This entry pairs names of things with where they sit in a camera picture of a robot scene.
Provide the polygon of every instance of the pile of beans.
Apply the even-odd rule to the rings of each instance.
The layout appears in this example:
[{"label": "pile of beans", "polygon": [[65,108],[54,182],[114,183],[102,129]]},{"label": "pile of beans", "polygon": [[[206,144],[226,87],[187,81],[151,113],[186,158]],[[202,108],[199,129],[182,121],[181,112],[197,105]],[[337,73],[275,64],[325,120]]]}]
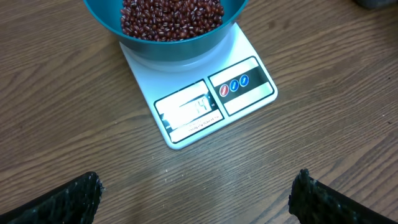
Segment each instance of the pile of beans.
[{"label": "pile of beans", "polygon": [[142,40],[189,39],[222,25],[220,0],[123,0],[123,33]]}]

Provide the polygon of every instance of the black object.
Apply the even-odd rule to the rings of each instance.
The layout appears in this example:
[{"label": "black object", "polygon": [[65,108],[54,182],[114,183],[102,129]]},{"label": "black object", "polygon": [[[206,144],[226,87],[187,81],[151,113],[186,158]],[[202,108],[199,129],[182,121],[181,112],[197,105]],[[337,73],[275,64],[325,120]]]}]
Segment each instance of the black object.
[{"label": "black object", "polygon": [[103,191],[95,172],[87,172],[10,212],[0,215],[7,224],[91,224]]},{"label": "black object", "polygon": [[301,224],[397,224],[312,179],[307,169],[301,170],[293,182],[289,213]]},{"label": "black object", "polygon": [[360,6],[366,9],[379,9],[382,7],[398,4],[398,0],[355,0]]}]

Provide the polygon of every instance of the wood grain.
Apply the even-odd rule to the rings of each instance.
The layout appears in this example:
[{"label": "wood grain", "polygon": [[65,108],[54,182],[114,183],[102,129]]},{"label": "wood grain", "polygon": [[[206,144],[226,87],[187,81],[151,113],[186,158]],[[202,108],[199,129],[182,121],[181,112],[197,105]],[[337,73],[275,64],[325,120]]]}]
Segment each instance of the wood grain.
[{"label": "wood grain", "polygon": [[298,223],[306,167],[398,221],[398,7],[250,1],[239,24],[278,99],[182,151],[83,1],[0,7],[0,213],[92,170],[95,223]]}]

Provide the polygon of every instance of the dark object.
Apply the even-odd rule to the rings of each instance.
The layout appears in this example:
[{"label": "dark object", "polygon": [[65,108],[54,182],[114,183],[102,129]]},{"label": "dark object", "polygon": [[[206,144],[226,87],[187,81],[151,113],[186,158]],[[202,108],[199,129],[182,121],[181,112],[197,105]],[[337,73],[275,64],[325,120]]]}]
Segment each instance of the dark object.
[{"label": "dark object", "polygon": [[366,9],[379,9],[386,6],[398,4],[398,0],[355,0]]},{"label": "dark object", "polygon": [[312,179],[307,169],[301,170],[293,182],[289,213],[301,224],[397,224]]},{"label": "dark object", "polygon": [[102,183],[87,172],[27,204],[0,215],[7,224],[90,224],[100,204]]},{"label": "dark object", "polygon": [[141,40],[178,41],[203,35],[223,24],[220,0],[123,0],[123,34]]}]

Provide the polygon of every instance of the blue bowl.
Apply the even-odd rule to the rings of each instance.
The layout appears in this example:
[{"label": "blue bowl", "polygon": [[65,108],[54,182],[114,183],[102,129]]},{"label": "blue bowl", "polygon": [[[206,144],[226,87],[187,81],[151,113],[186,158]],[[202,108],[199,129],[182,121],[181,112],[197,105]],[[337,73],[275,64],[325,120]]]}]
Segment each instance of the blue bowl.
[{"label": "blue bowl", "polygon": [[187,40],[156,42],[140,40],[123,34],[120,10],[123,0],[84,0],[94,18],[116,35],[119,41],[142,58],[160,61],[180,61],[199,56],[217,45],[228,34],[234,20],[249,0],[221,0],[224,7],[223,25]]}]

